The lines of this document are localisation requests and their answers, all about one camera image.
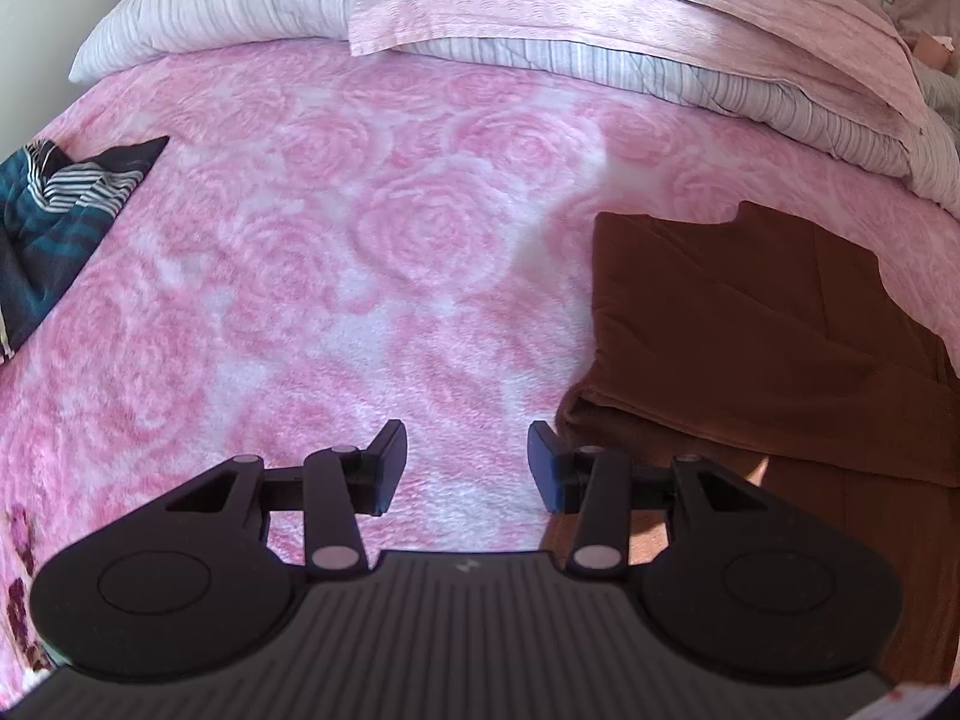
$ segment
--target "wall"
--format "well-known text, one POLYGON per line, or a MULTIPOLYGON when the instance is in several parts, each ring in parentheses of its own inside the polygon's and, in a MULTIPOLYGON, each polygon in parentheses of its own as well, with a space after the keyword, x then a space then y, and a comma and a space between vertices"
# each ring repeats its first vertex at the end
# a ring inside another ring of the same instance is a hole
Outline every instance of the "wall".
POLYGON ((0 161, 83 93, 73 57, 118 1, 0 0, 0 161))

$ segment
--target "pink flower pattern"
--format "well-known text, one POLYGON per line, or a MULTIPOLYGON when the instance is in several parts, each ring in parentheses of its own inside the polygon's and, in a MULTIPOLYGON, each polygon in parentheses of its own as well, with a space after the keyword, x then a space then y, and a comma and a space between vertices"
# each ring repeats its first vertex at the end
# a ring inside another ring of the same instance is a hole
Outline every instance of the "pink flower pattern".
MULTIPOLYGON (((410 431, 384 548, 536 548, 524 436, 592 355, 600 210, 713 223, 752 199, 880 258, 960 354, 960 225, 760 125, 537 71, 323 40, 171 56, 47 128, 78 157, 173 140, 0 367, 0 605, 29 562, 232 454, 296 464, 410 431), (29 543, 29 558, 25 544, 29 543)), ((271 544, 299 558, 299 519, 271 544)), ((0 627, 0 707, 34 633, 0 627)))

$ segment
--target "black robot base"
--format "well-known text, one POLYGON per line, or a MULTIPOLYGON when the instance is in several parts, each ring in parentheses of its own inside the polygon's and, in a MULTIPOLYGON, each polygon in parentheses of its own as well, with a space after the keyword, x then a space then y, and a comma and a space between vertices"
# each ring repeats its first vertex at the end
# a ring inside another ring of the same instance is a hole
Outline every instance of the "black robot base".
POLYGON ((406 447, 392 420, 291 469, 235 457, 60 552, 30 598, 59 668, 8 720, 843 720, 890 688, 891 568, 699 457, 634 466, 535 422, 544 504, 579 512, 564 569, 370 567, 355 514, 387 511, 406 447), (632 509, 664 511, 646 565, 632 509), (267 548, 275 511, 304 512, 304 565, 267 548))

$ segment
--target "logo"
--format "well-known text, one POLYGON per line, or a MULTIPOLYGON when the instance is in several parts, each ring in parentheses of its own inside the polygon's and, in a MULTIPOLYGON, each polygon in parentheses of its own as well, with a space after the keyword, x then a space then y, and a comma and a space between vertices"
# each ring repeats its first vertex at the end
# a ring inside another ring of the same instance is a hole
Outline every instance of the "logo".
POLYGON ((464 574, 469 574, 470 571, 479 567, 480 567, 480 563, 478 563, 472 557, 468 557, 467 560, 464 560, 463 562, 458 562, 457 565, 455 566, 455 568, 458 571, 464 574))

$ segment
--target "circular pad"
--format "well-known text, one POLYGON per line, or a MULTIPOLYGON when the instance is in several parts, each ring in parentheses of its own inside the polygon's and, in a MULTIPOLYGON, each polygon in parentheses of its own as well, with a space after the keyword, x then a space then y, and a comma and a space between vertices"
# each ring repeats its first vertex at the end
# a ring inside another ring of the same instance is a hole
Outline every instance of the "circular pad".
POLYGON ((210 570, 182 552, 122 557, 100 576, 100 594, 131 614, 167 614, 197 603, 210 587, 210 570))
POLYGON ((646 566, 640 596, 673 646, 760 683, 869 668, 901 604, 879 556, 815 520, 766 512, 711 517, 646 566))

